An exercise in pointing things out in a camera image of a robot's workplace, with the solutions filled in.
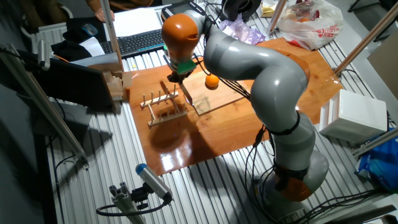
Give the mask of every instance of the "purple plastic bag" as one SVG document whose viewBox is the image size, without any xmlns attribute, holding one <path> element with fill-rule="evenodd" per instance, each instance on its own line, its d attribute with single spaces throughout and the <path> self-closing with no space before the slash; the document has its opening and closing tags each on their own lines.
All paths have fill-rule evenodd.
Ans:
<svg viewBox="0 0 398 224">
<path fill-rule="evenodd" d="M 221 22 L 220 29 L 225 34 L 251 45 L 256 45 L 266 40 L 266 37 L 260 31 L 250 28 L 243 22 L 242 14 L 239 14 L 235 21 L 225 20 Z"/>
</svg>

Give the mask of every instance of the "keyboard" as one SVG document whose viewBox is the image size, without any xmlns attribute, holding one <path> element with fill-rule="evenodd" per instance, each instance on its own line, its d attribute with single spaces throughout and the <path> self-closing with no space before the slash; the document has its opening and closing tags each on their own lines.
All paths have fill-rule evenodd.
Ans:
<svg viewBox="0 0 398 224">
<path fill-rule="evenodd" d="M 129 37 L 119 37 L 118 43 L 122 58 L 160 50 L 164 45 L 161 29 L 136 34 Z M 113 52 L 110 41 L 101 43 L 101 47 L 106 54 Z"/>
</svg>

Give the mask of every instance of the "person's hand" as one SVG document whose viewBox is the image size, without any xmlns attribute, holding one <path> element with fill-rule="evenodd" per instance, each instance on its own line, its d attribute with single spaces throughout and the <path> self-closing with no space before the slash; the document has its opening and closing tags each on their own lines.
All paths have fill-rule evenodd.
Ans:
<svg viewBox="0 0 398 224">
<path fill-rule="evenodd" d="M 112 16 L 112 20 L 114 21 L 114 13 L 111 10 L 111 16 Z M 97 19 L 101 22 L 105 22 L 105 16 L 104 16 L 104 11 L 102 10 L 102 8 L 99 8 L 96 12 L 95 12 L 95 17 L 97 17 Z"/>
</svg>

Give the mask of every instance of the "metal grid floor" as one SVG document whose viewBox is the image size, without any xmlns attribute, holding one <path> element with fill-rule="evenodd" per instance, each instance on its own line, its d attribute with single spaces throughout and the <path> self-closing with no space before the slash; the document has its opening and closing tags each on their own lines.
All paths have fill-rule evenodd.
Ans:
<svg viewBox="0 0 398 224">
<path fill-rule="evenodd" d="M 251 26 L 260 31 L 268 25 L 268 19 L 259 18 L 257 14 L 249 21 Z M 198 55 L 203 55 L 203 40 L 195 49 Z M 320 49 L 320 53 L 331 67 L 345 58 L 336 42 Z M 152 52 L 123 60 L 126 71 L 165 65 L 163 51 Z M 341 84 L 346 90 L 374 97 L 361 77 L 354 72 L 344 71 Z M 137 129 L 131 115 L 128 103 L 121 103 L 121 114 L 95 114 L 92 116 L 88 132 L 83 141 L 87 152 L 90 168 L 84 170 L 79 162 L 71 159 L 57 170 L 60 181 L 63 218 L 65 223 L 129 223 L 125 217 L 101 217 L 96 208 L 111 204 L 111 194 L 108 187 L 124 181 L 131 189 L 142 186 L 141 178 L 136 175 L 135 167 L 145 163 Z M 313 208 L 329 198 L 351 195 L 372 189 L 368 182 L 362 182 L 354 175 L 356 161 L 350 154 L 350 146 L 343 141 L 325 138 L 316 132 L 315 150 L 324 154 L 330 169 L 322 186 L 304 204 Z M 52 144 L 55 159 L 49 153 L 50 164 L 58 163 L 72 153 L 62 144 L 61 139 Z M 266 151 L 271 146 L 266 142 L 266 149 L 261 145 L 255 161 L 255 173 L 261 173 L 272 165 L 272 158 Z M 265 223 L 264 217 L 249 203 L 244 193 L 244 161 L 249 149 L 244 148 L 227 153 L 214 159 L 173 171 L 161 176 L 170 187 L 175 201 L 157 212 L 143 215 L 147 223 Z M 57 209 L 58 222 L 62 223 L 60 204 L 55 190 L 53 169 L 54 200 Z M 314 220 L 314 223 L 325 223 L 339 217 L 354 208 L 336 209 Z M 149 206 L 160 205 L 155 196 L 149 197 Z"/>
</svg>

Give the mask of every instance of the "white paper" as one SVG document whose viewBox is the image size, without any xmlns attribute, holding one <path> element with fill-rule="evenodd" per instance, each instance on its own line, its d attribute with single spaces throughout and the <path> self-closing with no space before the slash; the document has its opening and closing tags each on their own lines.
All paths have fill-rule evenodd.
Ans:
<svg viewBox="0 0 398 224">
<path fill-rule="evenodd" d="M 97 38 L 95 38 L 95 37 L 92 37 L 92 38 L 80 43 L 80 46 L 83 46 L 91 54 L 92 57 L 105 54 L 100 43 L 98 42 Z"/>
<path fill-rule="evenodd" d="M 105 63 L 116 63 L 116 62 L 119 63 L 118 55 L 116 54 L 116 52 L 113 52 L 111 54 L 104 54 L 96 57 L 84 58 L 71 63 L 87 67 L 90 65 L 99 65 Z"/>
<path fill-rule="evenodd" d="M 116 37 L 127 37 L 162 28 L 154 9 L 139 8 L 114 15 Z"/>
</svg>

